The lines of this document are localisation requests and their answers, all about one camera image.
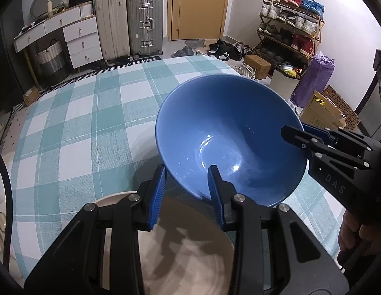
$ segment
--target door frame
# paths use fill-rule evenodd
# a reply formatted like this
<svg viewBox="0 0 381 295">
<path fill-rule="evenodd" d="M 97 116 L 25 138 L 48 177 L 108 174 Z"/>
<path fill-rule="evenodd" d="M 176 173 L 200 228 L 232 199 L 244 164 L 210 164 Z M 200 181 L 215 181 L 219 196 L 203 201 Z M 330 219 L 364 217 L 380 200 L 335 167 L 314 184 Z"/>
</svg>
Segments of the door frame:
<svg viewBox="0 0 381 295">
<path fill-rule="evenodd" d="M 229 3 L 229 0 L 225 0 L 225 7 L 223 8 L 222 30 L 221 30 L 220 38 L 223 37 L 223 31 L 225 31 L 225 21 L 226 21 L 228 3 Z M 173 0 L 167 0 L 167 24 L 166 24 L 167 33 L 166 34 L 168 36 L 169 41 L 171 41 L 172 10 L 173 10 Z"/>
</svg>

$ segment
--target bed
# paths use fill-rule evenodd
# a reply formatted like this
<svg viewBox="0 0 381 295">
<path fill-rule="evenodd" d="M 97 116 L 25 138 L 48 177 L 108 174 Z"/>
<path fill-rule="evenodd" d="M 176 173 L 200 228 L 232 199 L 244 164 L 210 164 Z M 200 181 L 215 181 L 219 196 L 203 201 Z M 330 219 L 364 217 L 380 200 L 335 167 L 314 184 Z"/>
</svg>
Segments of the bed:
<svg viewBox="0 0 381 295">
<path fill-rule="evenodd" d="M 12 242 L 24 279 L 84 204 L 151 178 L 161 163 L 160 105 L 174 87 L 204 74 L 237 72 L 205 56 L 158 60 L 83 78 L 31 106 L 11 168 Z M 213 216 L 170 178 L 166 194 Z M 286 203 L 334 256 L 342 206 L 307 173 Z"/>
</svg>

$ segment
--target purple bag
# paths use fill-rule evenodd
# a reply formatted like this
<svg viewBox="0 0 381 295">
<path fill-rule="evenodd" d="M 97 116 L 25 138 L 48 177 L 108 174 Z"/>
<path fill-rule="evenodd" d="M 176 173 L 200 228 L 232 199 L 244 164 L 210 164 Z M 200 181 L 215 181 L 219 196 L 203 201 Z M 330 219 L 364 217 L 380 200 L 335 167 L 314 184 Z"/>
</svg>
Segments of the purple bag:
<svg viewBox="0 0 381 295">
<path fill-rule="evenodd" d="M 308 69 L 294 89 L 290 100 L 300 108 L 305 107 L 314 91 L 322 93 L 334 68 L 334 60 L 324 56 L 322 52 L 317 52 L 315 59 L 310 61 Z"/>
</svg>

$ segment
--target finger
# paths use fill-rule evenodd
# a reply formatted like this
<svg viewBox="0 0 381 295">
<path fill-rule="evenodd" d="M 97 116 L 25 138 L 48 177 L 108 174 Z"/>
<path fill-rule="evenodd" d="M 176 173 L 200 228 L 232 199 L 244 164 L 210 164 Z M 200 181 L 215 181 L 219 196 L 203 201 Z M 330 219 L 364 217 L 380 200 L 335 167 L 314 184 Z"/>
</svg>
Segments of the finger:
<svg viewBox="0 0 381 295">
<path fill-rule="evenodd" d="M 348 249 L 351 249 L 356 244 L 355 234 L 345 223 L 341 225 L 341 238 Z"/>
<path fill-rule="evenodd" d="M 363 256 L 376 255 L 381 250 L 381 234 L 371 243 L 371 246 L 364 252 Z"/>
<path fill-rule="evenodd" d="M 347 249 L 347 246 L 345 245 L 345 243 L 343 242 L 342 240 L 342 237 L 341 237 L 341 234 L 342 234 L 342 227 L 340 228 L 339 230 L 339 234 L 338 234 L 338 245 L 339 245 L 339 249 L 341 251 L 344 251 Z"/>
<path fill-rule="evenodd" d="M 381 227 L 371 226 L 371 225 L 362 225 L 359 230 L 359 236 L 362 239 L 367 239 L 373 241 L 381 235 Z"/>
<path fill-rule="evenodd" d="M 343 222 L 349 226 L 352 232 L 357 232 L 360 228 L 359 221 L 348 211 L 344 213 Z"/>
</svg>

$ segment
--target silver suitcase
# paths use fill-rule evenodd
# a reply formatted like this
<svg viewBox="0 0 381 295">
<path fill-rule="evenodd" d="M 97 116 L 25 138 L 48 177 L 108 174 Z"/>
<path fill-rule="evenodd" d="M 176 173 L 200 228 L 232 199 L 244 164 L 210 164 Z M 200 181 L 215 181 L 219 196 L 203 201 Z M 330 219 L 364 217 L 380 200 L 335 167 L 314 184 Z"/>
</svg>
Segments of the silver suitcase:
<svg viewBox="0 0 381 295">
<path fill-rule="evenodd" d="M 126 0 L 96 0 L 96 21 L 105 61 L 130 55 Z"/>
<path fill-rule="evenodd" d="M 163 0 L 127 0 L 130 50 L 140 55 L 162 55 Z"/>
</svg>

